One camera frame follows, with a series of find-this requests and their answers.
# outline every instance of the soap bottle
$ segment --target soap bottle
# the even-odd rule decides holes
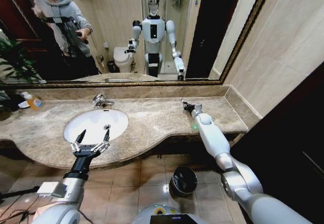
[[[33,110],[40,110],[44,106],[44,102],[28,92],[23,92],[22,95]]]

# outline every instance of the gray hoodie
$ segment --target gray hoodie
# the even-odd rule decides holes
[[[73,17],[81,28],[87,27],[91,32],[93,31],[91,24],[82,15],[79,7],[73,0],[57,0],[55,3],[49,0],[34,0],[34,3],[46,18]],[[72,22],[64,23],[65,31],[67,31],[65,34],[62,34],[62,30],[55,23],[49,23],[49,26],[53,29],[55,40],[63,52],[75,57],[75,55],[71,54],[71,46],[75,46],[79,47],[86,57],[91,56],[89,45],[78,38],[75,33],[78,28]]]

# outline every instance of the trash can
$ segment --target trash can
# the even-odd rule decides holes
[[[190,167],[179,166],[173,172],[169,186],[175,195],[187,196],[197,187],[197,175]]]
[[[110,73],[116,73],[119,71],[119,68],[116,66],[114,61],[108,61],[107,66]]]

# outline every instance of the drain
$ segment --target drain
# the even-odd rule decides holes
[[[108,129],[110,129],[110,127],[111,127],[110,124],[106,124],[106,125],[103,127],[103,129],[104,129],[104,130],[108,130]]]

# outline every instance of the mirror frame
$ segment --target mirror frame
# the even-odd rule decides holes
[[[80,88],[80,87],[117,87],[117,86],[184,86],[184,85],[220,85],[223,84],[237,55],[239,54],[251,28],[257,19],[266,0],[256,0],[235,46],[226,62],[225,68],[218,80],[187,80],[187,81],[145,81],[145,82],[82,82],[82,81],[47,81],[45,84],[2,84],[1,89],[25,88]]]

